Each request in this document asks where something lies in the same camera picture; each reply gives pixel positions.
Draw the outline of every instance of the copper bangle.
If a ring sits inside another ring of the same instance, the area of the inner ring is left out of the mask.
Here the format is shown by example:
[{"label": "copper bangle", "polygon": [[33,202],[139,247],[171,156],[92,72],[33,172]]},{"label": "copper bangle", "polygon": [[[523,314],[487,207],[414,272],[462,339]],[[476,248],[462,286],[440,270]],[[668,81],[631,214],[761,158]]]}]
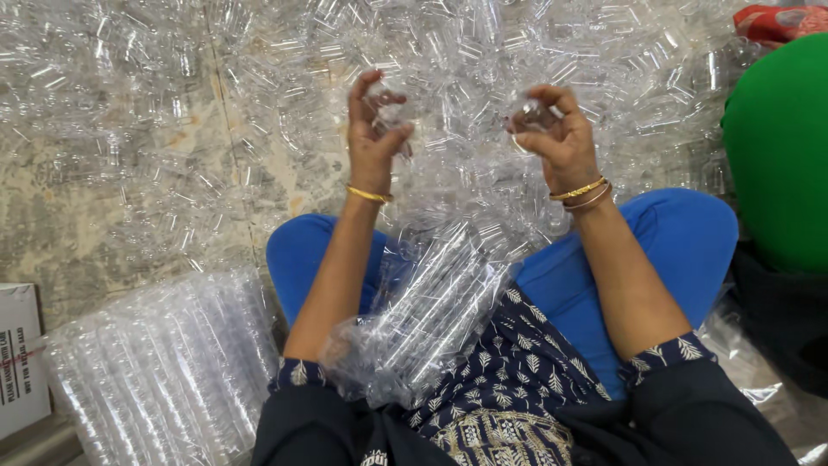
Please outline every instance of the copper bangle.
[{"label": "copper bangle", "polygon": [[607,182],[607,186],[604,188],[604,190],[598,196],[593,197],[592,199],[589,199],[587,202],[583,202],[583,203],[577,204],[575,206],[566,206],[566,205],[564,205],[564,210],[567,211],[567,212],[588,211],[589,209],[599,205],[601,203],[600,199],[604,199],[612,191],[613,191],[613,183]]}]

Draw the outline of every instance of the cardboard box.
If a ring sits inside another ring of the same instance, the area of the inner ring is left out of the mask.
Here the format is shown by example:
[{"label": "cardboard box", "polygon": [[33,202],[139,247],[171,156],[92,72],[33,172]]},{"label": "cardboard box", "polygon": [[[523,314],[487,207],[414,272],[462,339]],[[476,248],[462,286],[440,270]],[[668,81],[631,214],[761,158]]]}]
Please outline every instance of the cardboard box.
[{"label": "cardboard box", "polygon": [[51,413],[33,284],[0,284],[0,439]]}]

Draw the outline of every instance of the gold bangle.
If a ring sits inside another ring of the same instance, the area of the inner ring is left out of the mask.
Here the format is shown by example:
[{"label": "gold bangle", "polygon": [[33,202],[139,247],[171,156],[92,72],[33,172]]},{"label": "gold bangle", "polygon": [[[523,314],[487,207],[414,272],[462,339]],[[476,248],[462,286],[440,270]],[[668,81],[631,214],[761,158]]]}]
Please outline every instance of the gold bangle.
[{"label": "gold bangle", "polygon": [[386,202],[391,202],[394,200],[394,196],[390,194],[371,194],[370,192],[365,192],[351,185],[346,186],[345,189],[351,194],[356,194],[357,196],[362,197],[364,199],[368,199],[369,201],[381,202],[385,204]]},{"label": "gold bangle", "polygon": [[596,187],[601,186],[602,184],[607,182],[607,178],[601,177],[597,182],[592,184],[586,185],[584,187],[578,188],[574,191],[567,192],[566,194],[552,194],[549,193],[549,200],[550,201],[563,201],[564,199],[569,199],[570,197],[580,196],[581,194],[586,194],[587,192],[592,191]]},{"label": "gold bangle", "polygon": [[598,193],[598,196],[589,199],[587,202],[582,202],[581,204],[577,204],[574,206],[566,206],[564,205],[564,210],[567,212],[572,211],[588,211],[595,206],[598,206],[601,203],[601,199],[607,197],[613,191],[613,183],[607,182],[607,187],[604,188],[602,192]]}]

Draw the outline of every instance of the plastic wrap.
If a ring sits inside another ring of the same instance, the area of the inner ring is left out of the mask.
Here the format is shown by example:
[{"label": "plastic wrap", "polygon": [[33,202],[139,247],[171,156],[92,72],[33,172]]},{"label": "plastic wrap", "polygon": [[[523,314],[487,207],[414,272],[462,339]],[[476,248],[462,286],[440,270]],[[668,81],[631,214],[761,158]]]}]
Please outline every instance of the plastic wrap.
[{"label": "plastic wrap", "polygon": [[91,464],[224,465],[255,442],[278,353],[253,268],[139,289],[46,335]]},{"label": "plastic wrap", "polygon": [[323,363],[345,395],[419,406],[477,342],[525,247],[482,212],[403,230],[387,246],[372,313],[340,325],[326,348]]},{"label": "plastic wrap", "polygon": [[828,460],[828,400],[810,395],[780,376],[745,337],[738,306],[724,299],[705,320],[699,336],[719,357],[730,380],[770,421],[803,466]]}]

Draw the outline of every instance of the stack of plastic containers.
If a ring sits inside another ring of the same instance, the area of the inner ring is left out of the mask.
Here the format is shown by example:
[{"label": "stack of plastic containers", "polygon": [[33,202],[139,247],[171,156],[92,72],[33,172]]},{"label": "stack of plastic containers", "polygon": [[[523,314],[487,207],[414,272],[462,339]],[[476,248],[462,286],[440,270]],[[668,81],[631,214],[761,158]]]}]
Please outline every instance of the stack of plastic containers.
[{"label": "stack of plastic containers", "polygon": [[50,332],[91,464],[224,465],[253,447],[278,353],[253,268],[139,289]]}]

